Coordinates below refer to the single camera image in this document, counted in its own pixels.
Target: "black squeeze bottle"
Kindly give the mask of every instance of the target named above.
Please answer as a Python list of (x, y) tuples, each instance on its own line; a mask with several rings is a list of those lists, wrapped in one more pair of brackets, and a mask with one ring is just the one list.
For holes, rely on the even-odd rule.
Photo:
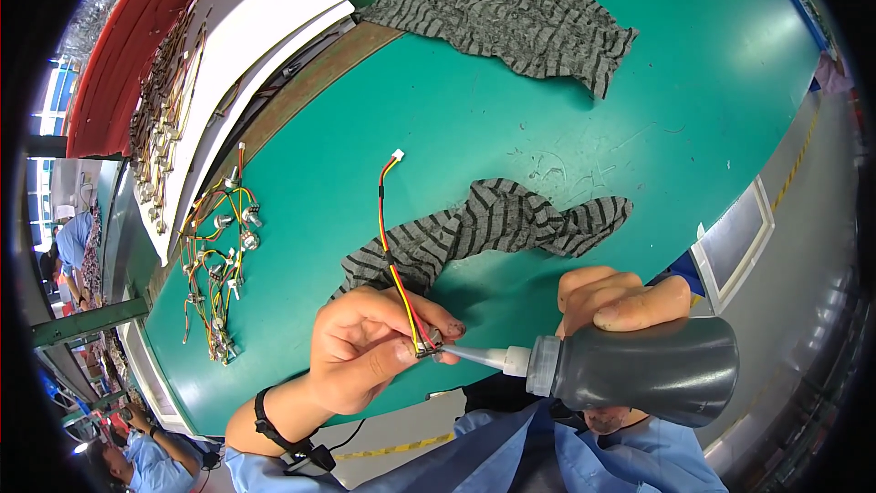
[(538, 337), (531, 351), (443, 349), (525, 377), (527, 392), (558, 398), (572, 411), (634, 407), (690, 427), (705, 426), (724, 411), (739, 375), (736, 335), (717, 317), (624, 333), (587, 326), (564, 339)]

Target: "bottle nozzle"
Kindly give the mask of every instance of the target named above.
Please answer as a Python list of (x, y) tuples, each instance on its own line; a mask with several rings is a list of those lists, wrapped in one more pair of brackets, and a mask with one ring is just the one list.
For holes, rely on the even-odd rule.
[(444, 345), (442, 350), (451, 355), (501, 369), (502, 373), (514, 378), (527, 376), (529, 367), (528, 348), (509, 346), (508, 348), (473, 348), (471, 346)]

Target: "wire bundle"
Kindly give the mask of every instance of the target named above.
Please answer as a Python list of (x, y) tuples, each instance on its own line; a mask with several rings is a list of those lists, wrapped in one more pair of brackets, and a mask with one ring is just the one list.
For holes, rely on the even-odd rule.
[[(188, 278), (188, 297), (183, 303), (186, 333), (182, 342), (188, 341), (188, 307), (192, 305), (204, 325), (209, 358), (220, 360), (224, 365), (228, 364), (229, 358), (236, 356), (234, 342), (226, 329), (228, 311), (232, 298), (231, 291), (238, 289), (244, 283), (243, 258), (246, 252), (244, 240), (246, 236), (252, 236), (250, 223), (246, 219), (245, 209), (247, 208), (244, 208), (244, 195), (246, 194), (249, 206), (258, 206), (252, 191), (243, 187), (245, 146), (241, 143), (238, 148), (238, 165), (235, 169), (240, 172), (240, 178), (237, 180), (239, 186), (228, 189), (220, 188), (223, 184), (229, 184), (227, 183), (229, 177), (220, 179), (192, 204), (191, 211), (183, 221), (183, 230), (179, 231), (180, 266), (183, 274)], [(237, 248), (230, 248), (227, 254), (218, 249), (206, 247), (207, 242), (219, 239), (223, 231), (222, 228), (217, 227), (208, 236), (198, 236), (197, 234), (204, 221), (211, 217), (225, 201), (230, 203), (231, 211), (237, 220)], [(218, 257), (221, 261), (213, 259), (214, 264), (210, 265), (209, 261), (213, 256)], [(198, 280), (197, 273), (201, 268), (207, 273), (206, 297)], [(239, 299), (239, 294), (235, 293), (235, 297)]]
[(141, 78), (140, 101), (130, 123), (131, 165), (137, 196), (141, 205), (151, 201), (148, 216), (160, 235), (167, 231), (166, 177), (173, 169), (177, 142), (186, 130), (194, 82), (201, 70), (207, 40), (207, 23), (203, 21), (193, 48), (185, 50), (193, 16), (193, 8), (184, 8), (155, 50), (149, 70)]
[(404, 303), (405, 310), (407, 311), (407, 320), (411, 325), (411, 339), (413, 340), (413, 346), (416, 349), (418, 356), (420, 356), (426, 352), (430, 352), (426, 349), (422, 349), (421, 346), (425, 347), (426, 345), (430, 345), (432, 350), (437, 350), (438, 346), (429, 338), (428, 331), (423, 326), (420, 316), (418, 316), (417, 312), (413, 309), (410, 298), (407, 296), (405, 286), (401, 282), (399, 270), (395, 266), (395, 260), (392, 258), (389, 243), (386, 241), (386, 225), (384, 224), (383, 216), (384, 179), (386, 178), (386, 174), (389, 173), (389, 170), (391, 170), (397, 163), (401, 162), (401, 159), (404, 156), (405, 153), (401, 152), (400, 148), (397, 148), (396, 151), (392, 153), (392, 158), (386, 163), (384, 169), (380, 171), (380, 179), (378, 180), (378, 223), (380, 225), (380, 243), (383, 245), (386, 262), (389, 264), (389, 270), (392, 274), (392, 280), (395, 282), (396, 290), (399, 290), (402, 303)]

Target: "green workbench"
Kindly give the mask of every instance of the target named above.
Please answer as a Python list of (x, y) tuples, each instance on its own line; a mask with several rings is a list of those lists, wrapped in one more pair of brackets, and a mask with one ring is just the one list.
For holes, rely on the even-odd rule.
[[(605, 101), (573, 79), (533, 80), (496, 58), (406, 35), (359, 64), (273, 137), (245, 169), (262, 204), (262, 246), (247, 254), (229, 330), (243, 350), (207, 358), (186, 280), (174, 270), (148, 341), (194, 431), (222, 434), (259, 389), (308, 367), (313, 315), (343, 280), (343, 256), (377, 235), (377, 177), (396, 225), (463, 201), (474, 179), (505, 177), (560, 209), (632, 199), (629, 221), (580, 259), (487, 252), (445, 268), (430, 297), (468, 326), (473, 346), (553, 334), (558, 277), (592, 264), (649, 279), (710, 226), (772, 154), (801, 104), (818, 49), (789, 0), (599, 0), (641, 30)], [(233, 244), (236, 229), (216, 245)], [(356, 417), (422, 401), (491, 373), (424, 361)]]

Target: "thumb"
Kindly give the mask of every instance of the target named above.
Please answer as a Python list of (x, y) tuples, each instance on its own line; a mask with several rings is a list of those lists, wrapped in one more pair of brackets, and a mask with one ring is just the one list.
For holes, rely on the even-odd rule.
[(365, 354), (337, 368), (337, 381), (354, 392), (367, 392), (417, 363), (413, 343), (397, 337), (380, 343)]

